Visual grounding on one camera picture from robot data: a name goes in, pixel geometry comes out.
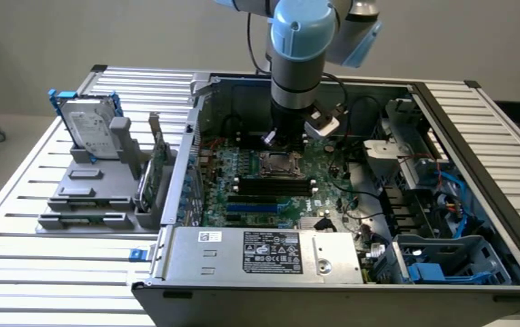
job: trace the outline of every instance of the blue latch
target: blue latch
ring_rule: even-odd
[[[129,262],[146,262],[148,250],[132,249],[129,253]]]
[[[76,91],[62,91],[56,97],[60,99],[73,99],[76,96]]]
[[[113,91],[109,94],[110,99],[113,99],[114,103],[114,112],[118,117],[122,117],[122,108],[121,108],[121,98],[118,97],[118,94]]]
[[[471,276],[443,276],[439,264],[414,263],[406,267],[410,281],[414,284],[465,284],[483,285],[490,283],[491,274],[478,272]]]

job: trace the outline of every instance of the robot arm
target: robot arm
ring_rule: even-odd
[[[334,112],[315,102],[323,63],[358,67],[381,29],[374,0],[216,0],[271,18],[270,95],[273,125],[297,115],[314,137],[330,135]]]

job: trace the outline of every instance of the warning label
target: warning label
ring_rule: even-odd
[[[242,269],[248,274],[301,274],[298,233],[244,232]]]

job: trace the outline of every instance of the black connector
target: black connector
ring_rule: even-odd
[[[246,196],[313,196],[309,179],[240,178],[237,187]]]
[[[225,215],[225,221],[229,221],[229,222],[241,221],[241,215],[237,215],[237,214]]]
[[[335,232],[335,230],[337,230],[334,225],[333,225],[333,222],[326,217],[322,218],[321,220],[318,220],[318,222],[314,224],[313,227],[315,230],[325,230],[327,228],[330,228],[333,230],[333,232]]]
[[[342,199],[335,199],[335,212],[342,213]]]

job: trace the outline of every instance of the slotted aluminum platform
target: slotted aluminum platform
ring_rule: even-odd
[[[164,138],[177,149],[186,114],[189,72],[109,67],[84,80],[80,93],[104,94],[117,90],[124,114],[132,121],[132,137],[141,148],[153,145],[146,124],[148,113],[160,112]],[[513,193],[520,207],[520,142],[503,128],[495,110],[481,95],[461,82],[429,84],[443,109],[455,119],[463,137],[479,149],[493,174]],[[469,119],[479,117],[479,123]],[[502,143],[483,143],[494,140]],[[490,147],[509,147],[491,152]],[[146,277],[148,263],[129,263],[129,249],[146,247],[156,235],[37,235],[36,217],[45,209],[70,157],[70,139],[56,119],[24,162],[0,191],[0,326],[152,326],[129,283]],[[520,320],[501,320],[489,327],[520,326]]]
[[[520,214],[520,129],[481,89],[426,86]],[[429,137],[443,156],[433,133]]]

